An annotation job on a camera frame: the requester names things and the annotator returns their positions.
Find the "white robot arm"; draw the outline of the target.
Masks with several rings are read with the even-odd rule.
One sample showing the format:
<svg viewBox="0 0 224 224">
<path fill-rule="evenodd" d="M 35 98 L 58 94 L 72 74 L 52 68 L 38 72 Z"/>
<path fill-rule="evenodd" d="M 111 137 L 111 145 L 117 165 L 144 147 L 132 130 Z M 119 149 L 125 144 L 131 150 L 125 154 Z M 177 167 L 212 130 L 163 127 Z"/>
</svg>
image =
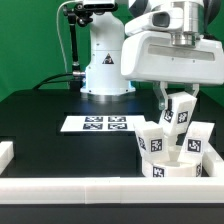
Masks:
<svg viewBox="0 0 224 224">
<path fill-rule="evenodd" d="M 221 0 L 128 0 L 134 18 L 117 37 L 112 12 L 116 0 L 83 0 L 94 14 L 91 67 L 109 64 L 128 80 L 154 84 L 160 106 L 168 107 L 165 88 L 181 83 L 195 96 L 200 85 L 224 83 L 222 43 L 207 32 Z"/>
</svg>

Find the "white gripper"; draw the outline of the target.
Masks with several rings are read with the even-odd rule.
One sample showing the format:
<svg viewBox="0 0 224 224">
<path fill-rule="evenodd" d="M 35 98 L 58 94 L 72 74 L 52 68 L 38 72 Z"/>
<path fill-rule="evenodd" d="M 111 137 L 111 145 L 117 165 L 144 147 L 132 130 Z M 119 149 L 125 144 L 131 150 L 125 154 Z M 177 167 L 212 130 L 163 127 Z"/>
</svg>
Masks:
<svg viewBox="0 0 224 224">
<path fill-rule="evenodd" d="M 131 6 L 125 25 L 121 73 L 150 81 L 159 109 L 168 108 L 169 83 L 184 85 L 184 98 L 197 98 L 198 84 L 224 83 L 222 43 L 207 32 L 217 6 Z"/>
</svg>

